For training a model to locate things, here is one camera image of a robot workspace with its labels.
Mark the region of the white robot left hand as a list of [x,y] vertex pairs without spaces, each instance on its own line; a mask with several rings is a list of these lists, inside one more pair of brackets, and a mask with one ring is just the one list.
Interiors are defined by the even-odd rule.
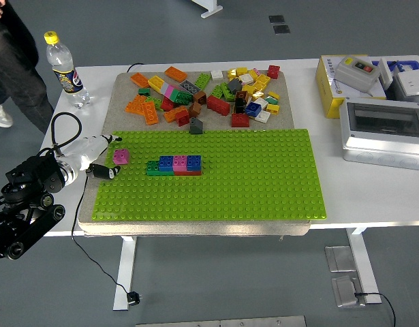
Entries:
[[116,135],[99,135],[73,141],[64,150],[63,156],[57,158],[65,184],[73,183],[79,171],[87,170],[114,141],[120,142],[122,138]]

